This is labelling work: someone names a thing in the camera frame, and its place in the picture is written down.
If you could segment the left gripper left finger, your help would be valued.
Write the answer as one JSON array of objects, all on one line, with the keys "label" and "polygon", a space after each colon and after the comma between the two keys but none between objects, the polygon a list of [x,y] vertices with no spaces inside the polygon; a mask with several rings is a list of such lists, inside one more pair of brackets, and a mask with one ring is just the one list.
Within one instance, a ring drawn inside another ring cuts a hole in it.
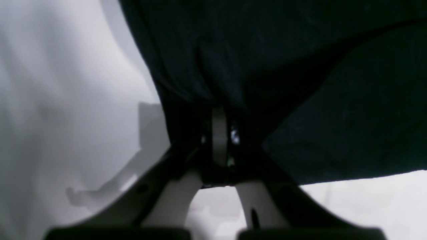
[{"label": "left gripper left finger", "polygon": [[212,187],[203,175],[212,161],[212,136],[179,139],[159,163],[118,200],[86,220],[50,230],[46,240],[190,240],[184,228],[192,199]]}]

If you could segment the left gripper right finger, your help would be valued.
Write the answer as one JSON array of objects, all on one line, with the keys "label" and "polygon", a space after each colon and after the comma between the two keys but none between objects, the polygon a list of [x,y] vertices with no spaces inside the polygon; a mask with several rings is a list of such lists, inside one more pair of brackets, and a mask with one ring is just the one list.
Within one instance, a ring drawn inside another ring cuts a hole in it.
[{"label": "left gripper right finger", "polygon": [[261,149],[220,137],[220,160],[238,192],[247,229],[238,240],[384,240],[379,228],[360,227],[310,198]]}]

